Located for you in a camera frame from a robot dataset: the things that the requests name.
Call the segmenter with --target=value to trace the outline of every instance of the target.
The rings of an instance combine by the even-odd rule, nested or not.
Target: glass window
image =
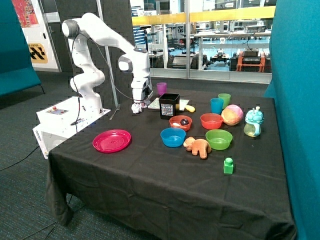
[[[271,80],[276,0],[131,0],[136,45],[147,42],[152,76]]]

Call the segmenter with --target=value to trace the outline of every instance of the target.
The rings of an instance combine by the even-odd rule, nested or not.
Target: black cube
[[[159,98],[160,118],[169,120],[180,113],[180,95],[164,93]]]

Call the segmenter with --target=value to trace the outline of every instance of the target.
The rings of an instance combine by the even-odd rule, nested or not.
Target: bowl
[[[189,124],[181,125],[180,122],[182,119],[187,119]],[[184,115],[173,116],[172,118],[169,119],[169,123],[172,128],[179,128],[179,129],[183,129],[184,131],[188,131],[191,127],[192,119],[191,119],[191,117],[184,116]]]
[[[216,113],[205,113],[201,115],[200,119],[202,126],[209,130],[220,128],[224,121],[222,116]]]
[[[160,133],[163,144],[169,148],[176,148],[181,146],[186,137],[186,132],[181,128],[169,127]]]
[[[205,138],[212,149],[225,150],[229,147],[233,137],[228,131],[213,129],[206,132]]]

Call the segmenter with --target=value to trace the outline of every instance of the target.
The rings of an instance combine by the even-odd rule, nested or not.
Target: pink plate
[[[105,131],[96,136],[92,142],[95,149],[102,153],[115,153],[129,145],[131,135],[121,129]]]

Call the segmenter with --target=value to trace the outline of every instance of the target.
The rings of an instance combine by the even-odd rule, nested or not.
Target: dark fruit
[[[182,126],[188,125],[188,124],[189,124],[189,121],[184,118],[184,119],[182,119],[182,120],[180,121],[180,124],[181,124]]]

